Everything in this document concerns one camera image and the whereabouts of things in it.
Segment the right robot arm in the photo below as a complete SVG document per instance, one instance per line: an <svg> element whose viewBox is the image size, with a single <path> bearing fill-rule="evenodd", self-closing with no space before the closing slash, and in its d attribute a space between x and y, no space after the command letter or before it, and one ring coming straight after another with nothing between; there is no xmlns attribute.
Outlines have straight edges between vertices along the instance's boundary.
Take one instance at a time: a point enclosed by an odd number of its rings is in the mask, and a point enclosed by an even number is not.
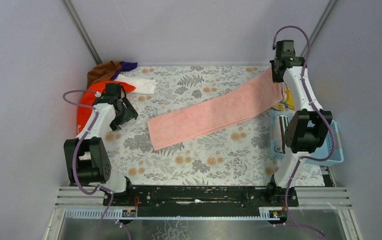
<svg viewBox="0 0 382 240"><path fill-rule="evenodd" d="M332 122L332 113L323 110L315 97L306 61L296 56L294 41L278 41L273 50L275 57L270 62L273 81L286 84L293 97L295 114L283 134L285 157L267 185L266 197L270 201L288 199L295 175L311 153L323 145Z"/></svg>

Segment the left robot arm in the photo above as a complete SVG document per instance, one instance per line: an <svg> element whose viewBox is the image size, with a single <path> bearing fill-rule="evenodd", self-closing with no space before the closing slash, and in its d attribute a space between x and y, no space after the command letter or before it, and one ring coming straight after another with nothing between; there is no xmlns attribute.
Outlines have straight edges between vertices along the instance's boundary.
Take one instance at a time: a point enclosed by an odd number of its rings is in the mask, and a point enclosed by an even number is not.
<svg viewBox="0 0 382 240"><path fill-rule="evenodd" d="M120 194L127 191L127 177L112 176L112 166L104 145L104 137L121 125L136 120L137 111L127 99L124 87L106 83L104 92L87 90L95 96L91 104L77 103L90 109L91 114L84 128L73 139L64 142L64 154L69 180L86 195L96 191Z"/></svg>

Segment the green white striped towel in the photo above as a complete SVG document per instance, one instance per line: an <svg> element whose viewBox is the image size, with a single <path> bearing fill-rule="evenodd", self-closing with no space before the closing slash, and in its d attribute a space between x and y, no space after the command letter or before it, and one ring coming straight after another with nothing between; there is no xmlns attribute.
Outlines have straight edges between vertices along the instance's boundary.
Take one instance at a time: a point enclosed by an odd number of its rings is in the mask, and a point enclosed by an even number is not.
<svg viewBox="0 0 382 240"><path fill-rule="evenodd" d="M272 139L275 153L285 154L285 131L289 122L289 117L286 115L278 115L273 118Z"/></svg>

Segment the pink towel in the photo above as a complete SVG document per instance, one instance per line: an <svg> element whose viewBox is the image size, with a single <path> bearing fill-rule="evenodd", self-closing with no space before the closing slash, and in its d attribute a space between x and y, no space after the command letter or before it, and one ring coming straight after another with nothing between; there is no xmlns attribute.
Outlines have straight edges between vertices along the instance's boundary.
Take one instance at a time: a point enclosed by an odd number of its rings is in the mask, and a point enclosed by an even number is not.
<svg viewBox="0 0 382 240"><path fill-rule="evenodd" d="M284 86L274 83L269 68L223 96L148 120L154 150L211 134L250 120L284 98Z"/></svg>

